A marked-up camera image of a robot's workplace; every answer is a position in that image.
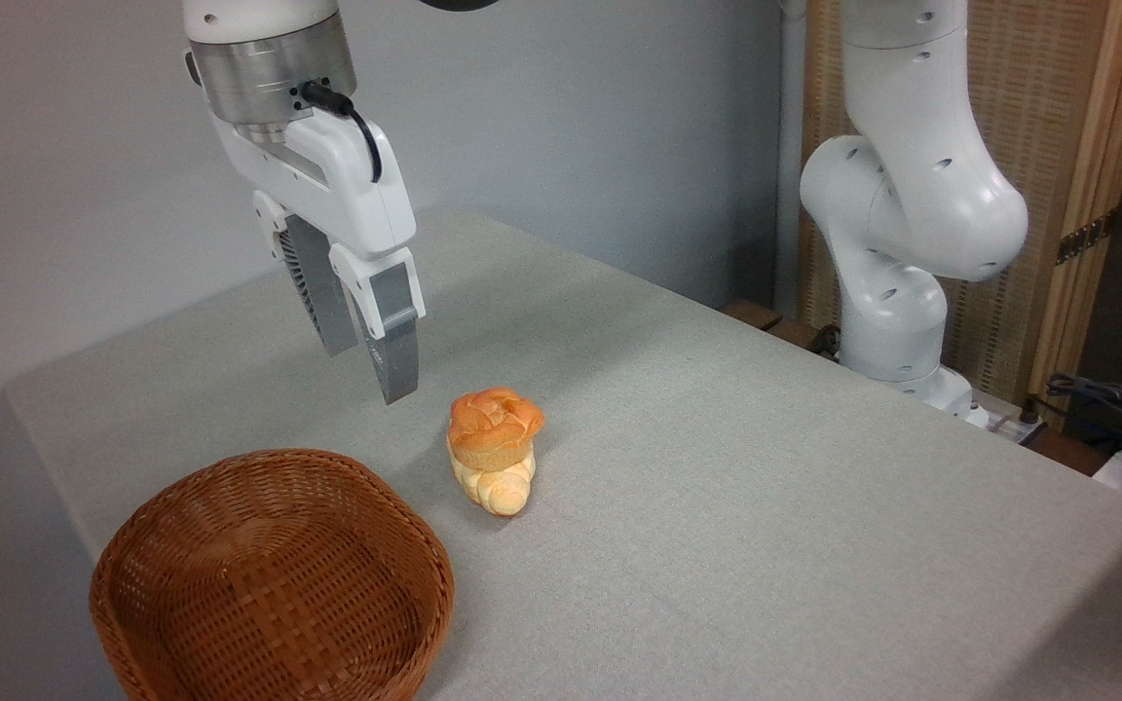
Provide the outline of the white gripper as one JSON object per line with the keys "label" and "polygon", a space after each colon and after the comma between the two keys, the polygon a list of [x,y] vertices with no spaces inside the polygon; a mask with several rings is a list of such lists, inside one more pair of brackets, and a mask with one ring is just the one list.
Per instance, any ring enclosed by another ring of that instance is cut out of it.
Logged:
{"label": "white gripper", "polygon": [[[417,390],[417,324],[427,311],[413,253],[402,247],[417,221],[387,135],[369,121],[380,155],[375,178],[366,136],[346,117],[312,112],[286,124],[284,142],[269,148],[218,117],[212,124],[234,169],[259,190],[252,209],[269,252],[284,264],[325,353],[356,345],[356,320],[386,404]],[[331,247],[327,236],[342,245]]]}

